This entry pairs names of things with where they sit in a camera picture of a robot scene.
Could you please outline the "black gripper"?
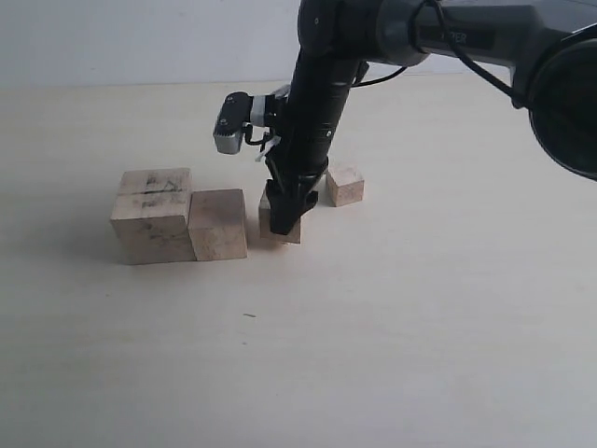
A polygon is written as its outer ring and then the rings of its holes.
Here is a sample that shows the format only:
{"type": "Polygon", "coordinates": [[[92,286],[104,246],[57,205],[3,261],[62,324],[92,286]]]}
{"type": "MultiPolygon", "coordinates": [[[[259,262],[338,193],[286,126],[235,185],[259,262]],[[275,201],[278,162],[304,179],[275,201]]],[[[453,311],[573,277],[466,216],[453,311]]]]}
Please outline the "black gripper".
{"type": "Polygon", "coordinates": [[[266,194],[271,205],[271,232],[287,235],[318,203],[316,186],[329,165],[328,152],[348,94],[271,94],[284,99],[275,128],[280,140],[266,155],[271,174],[266,194]]]}

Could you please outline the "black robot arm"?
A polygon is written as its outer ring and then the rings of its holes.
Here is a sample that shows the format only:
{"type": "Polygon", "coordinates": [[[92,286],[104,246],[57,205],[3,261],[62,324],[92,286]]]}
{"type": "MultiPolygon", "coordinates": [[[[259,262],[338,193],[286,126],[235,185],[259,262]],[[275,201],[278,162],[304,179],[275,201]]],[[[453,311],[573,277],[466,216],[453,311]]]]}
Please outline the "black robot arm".
{"type": "Polygon", "coordinates": [[[289,233],[314,189],[359,69],[455,58],[526,109],[536,140],[569,172],[596,176],[592,1],[304,1],[299,52],[266,158],[270,226],[289,233]]]}

